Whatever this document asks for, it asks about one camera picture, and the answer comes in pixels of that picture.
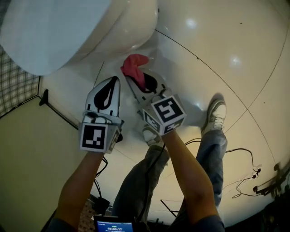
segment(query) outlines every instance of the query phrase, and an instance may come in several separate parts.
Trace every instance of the black cable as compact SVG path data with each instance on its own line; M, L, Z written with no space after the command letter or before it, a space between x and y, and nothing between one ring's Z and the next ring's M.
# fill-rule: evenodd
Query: black cable
M167 206L167 204L165 204L165 202L164 202L162 199L161 199L160 201L161 201L162 204L163 204L163 205L164 205L164 206L169 210L169 212L172 213L173 216L177 217L177 216L175 215L174 212L178 213L178 211L172 211L172 210Z
M107 160L105 157L103 157L102 161L105 163L105 167L103 167L102 170L99 171L99 172L96 174L96 178L97 178L97 177L102 173L102 171L105 170L105 168L108 166L108 160ZM95 186L96 186L96 188L97 188L97 190L98 190L98 192L99 192L100 197L102 197L102 194L101 194L101 188L100 188L100 185L99 185L99 183L97 182L96 179L94 179L94 183L95 183Z
M257 196L260 196L261 194L258 194L258 195L249 195L249 194L246 194L246 193L242 193L241 190L239 189L239 186L245 181L246 179L242 180L236 187L236 190L239 192L239 194L237 195L234 195L232 198L237 198L237 197L240 197L242 195L245 195L245 196L248 196L248 197L257 197Z
M187 145L189 145L189 144L191 144L191 143L200 143L201 141L191 141L191 142L187 142L185 145L187 146Z
M190 140L190 141L186 142L186 143L185 143L185 145L188 145L188 144L189 144L189 142L191 142L191 141L194 141L194 140L201 140L201 138L195 138L195 139L192 139L192 140Z
M257 170L254 170L254 159L253 159L253 154L250 150L248 150L246 148L236 148L236 149L232 149L232 150L227 150L226 153L233 152L236 150L245 150L245 151L249 152L251 154L251 158L252 158L252 169L254 172L258 172Z
M165 144L163 145L162 147L162 150L160 152L160 154L157 156L157 158L155 159L155 161L152 163L152 165L148 168L148 170L145 172L145 192L146 192L146 195L145 195L145 199L144 199L144 203L143 203L143 208L141 210L141 213L140 215L138 216L138 218L136 219L136 222L139 222L145 212L145 208L146 208L146 205L147 205L147 201L148 201L148 194L149 194L149 172L151 171L151 169L154 167L154 165L157 163L157 161L159 160L159 158L161 157L162 155L162 152L164 151L164 148L165 148Z
M102 194L101 194L101 188L100 188L100 185L99 185L99 183L98 183L96 180L94 180L94 183L95 183L95 185L96 185L96 188L97 188L97 190L98 190L98 192L99 192L100 198L102 198Z
M96 178L102 173L103 170L105 170L105 168L108 166L108 160L106 160L105 157L103 157L102 159L103 162L105 162L105 167L102 168L101 171L99 171L97 174L96 174Z
M250 178L246 178L246 179L241 179L241 180L235 181L235 182L233 182L233 183L231 183L231 184L228 184L228 185L226 185L225 187L223 187L223 190L224 190L227 186L230 186L230 185L232 185L232 184L235 184L235 183L238 183L238 182L240 182L240 181L242 181L242 180L247 180L247 179L253 179L253 178L250 177Z

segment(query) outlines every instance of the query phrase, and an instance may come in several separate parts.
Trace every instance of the blue jeans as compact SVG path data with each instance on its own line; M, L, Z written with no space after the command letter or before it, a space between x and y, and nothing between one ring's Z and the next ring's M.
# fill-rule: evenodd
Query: blue jeans
M203 135L196 157L213 184L216 206L219 206L222 199L222 159L226 149L227 139L224 133L221 130L209 131ZM113 216L118 216L120 218L137 218L140 215L147 191L145 173L158 157L161 150L162 148L159 146L151 146L145 158L135 165L132 171L127 175L115 199L112 212ZM159 177L168 160L168 152L164 150L155 166L149 172L149 192L145 211L141 218L142 222L147 222L153 191L158 184ZM170 226L169 231L171 229L174 230L175 227L180 228L179 226L181 224L183 226L189 224L185 200L183 200L180 211L175 221Z

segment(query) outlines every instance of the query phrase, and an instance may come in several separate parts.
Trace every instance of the display screen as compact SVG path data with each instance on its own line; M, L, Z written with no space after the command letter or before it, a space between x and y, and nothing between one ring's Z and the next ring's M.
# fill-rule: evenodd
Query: display screen
M133 232L132 223L97 221L97 226L99 232L112 232L112 231Z

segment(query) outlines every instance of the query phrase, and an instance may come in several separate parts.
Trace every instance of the shoe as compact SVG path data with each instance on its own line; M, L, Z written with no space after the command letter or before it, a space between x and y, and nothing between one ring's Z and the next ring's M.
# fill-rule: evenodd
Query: shoe
M164 144L160 135L149 125L144 126L143 136L148 146L158 145L162 147Z
M209 131L223 130L227 115L227 106L224 100L214 100L208 107L207 121L201 130L201 136Z

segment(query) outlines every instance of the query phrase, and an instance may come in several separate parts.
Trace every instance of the white floor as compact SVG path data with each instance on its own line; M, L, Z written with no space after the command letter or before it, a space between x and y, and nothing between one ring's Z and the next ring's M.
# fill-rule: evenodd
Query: white floor
M188 119L179 129L184 142L200 137L208 103L221 93L227 103L225 134L228 150L247 148L259 178L244 182L243 193L275 175L273 166L290 158L290 32L286 0L159 0L159 22L151 39L134 53L150 57L147 68L159 73L181 97ZM96 83L118 76L121 79L120 118L124 140L106 158L107 169L99 177L103 196L111 203L131 168L147 150L136 128L135 100L120 67L123 57L96 63L91 54L42 79L41 93L49 89L50 103L77 124L82 120L87 94ZM189 145L196 155L197 144ZM224 158L224 186L252 175L247 152L228 153ZM226 187L219 208L225 225L235 224L263 209L270 196L236 195L236 184ZM157 186L149 220L171 223L174 217L160 202L178 210L183 199L172 164L165 168Z

